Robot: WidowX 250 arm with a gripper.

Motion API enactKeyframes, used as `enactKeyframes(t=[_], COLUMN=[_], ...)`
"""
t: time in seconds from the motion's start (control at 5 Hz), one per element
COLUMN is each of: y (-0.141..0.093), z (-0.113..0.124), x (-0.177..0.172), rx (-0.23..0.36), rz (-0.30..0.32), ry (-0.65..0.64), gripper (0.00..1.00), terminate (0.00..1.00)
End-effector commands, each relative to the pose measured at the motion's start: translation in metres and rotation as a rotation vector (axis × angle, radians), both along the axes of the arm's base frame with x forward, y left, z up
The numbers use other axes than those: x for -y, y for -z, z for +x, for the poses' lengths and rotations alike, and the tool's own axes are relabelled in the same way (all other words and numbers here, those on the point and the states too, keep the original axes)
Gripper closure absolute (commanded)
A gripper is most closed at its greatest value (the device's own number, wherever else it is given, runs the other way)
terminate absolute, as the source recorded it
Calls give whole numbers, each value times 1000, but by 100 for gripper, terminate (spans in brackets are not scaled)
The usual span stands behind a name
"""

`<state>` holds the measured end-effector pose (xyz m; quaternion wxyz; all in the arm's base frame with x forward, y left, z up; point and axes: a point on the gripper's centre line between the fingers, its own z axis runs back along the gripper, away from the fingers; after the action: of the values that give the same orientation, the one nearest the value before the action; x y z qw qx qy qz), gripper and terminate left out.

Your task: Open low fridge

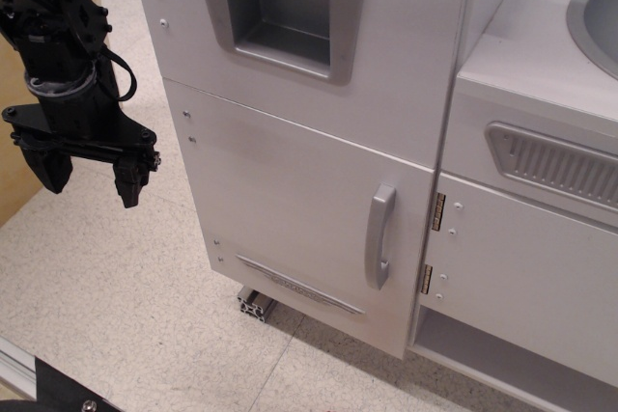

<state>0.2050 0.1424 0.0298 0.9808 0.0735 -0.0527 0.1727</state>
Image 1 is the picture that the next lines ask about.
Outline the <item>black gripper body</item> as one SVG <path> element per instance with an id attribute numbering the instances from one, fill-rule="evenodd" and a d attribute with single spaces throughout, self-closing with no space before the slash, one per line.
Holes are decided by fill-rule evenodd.
<path id="1" fill-rule="evenodd" d="M 2 111 L 20 148 L 60 151 L 110 164 L 121 157 L 141 156 L 152 172 L 160 165 L 155 133 L 122 111 L 113 77 L 97 78 L 72 93 L 38 99 Z"/>

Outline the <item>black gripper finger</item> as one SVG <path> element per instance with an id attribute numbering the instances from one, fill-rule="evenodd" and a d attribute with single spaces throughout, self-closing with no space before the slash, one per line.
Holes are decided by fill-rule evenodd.
<path id="1" fill-rule="evenodd" d="M 54 194 L 60 194 L 72 173 L 72 161 L 60 151 L 33 151 L 22 148 L 24 159 L 42 185 Z"/>
<path id="2" fill-rule="evenodd" d="M 115 185 L 125 208 L 138 205 L 139 195 L 149 182 L 150 170 L 141 156 L 125 156 L 113 163 Z"/>

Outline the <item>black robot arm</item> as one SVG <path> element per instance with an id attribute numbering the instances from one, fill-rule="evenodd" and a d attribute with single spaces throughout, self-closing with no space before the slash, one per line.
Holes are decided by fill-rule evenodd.
<path id="1" fill-rule="evenodd" d="M 155 133 L 122 110 L 137 81 L 120 93 L 113 68 L 130 67 L 105 43 L 108 11 L 94 0 L 1 0 L 1 34 L 19 54 L 33 104 L 10 106 L 3 120 L 42 185 L 59 194 L 74 158 L 111 164 L 126 208 L 157 170 Z"/>

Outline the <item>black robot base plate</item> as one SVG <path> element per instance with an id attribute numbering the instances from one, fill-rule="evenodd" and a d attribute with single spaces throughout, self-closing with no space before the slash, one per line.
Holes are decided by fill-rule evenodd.
<path id="1" fill-rule="evenodd" d="M 36 402 L 54 411 L 121 412 L 115 404 L 35 358 Z"/>

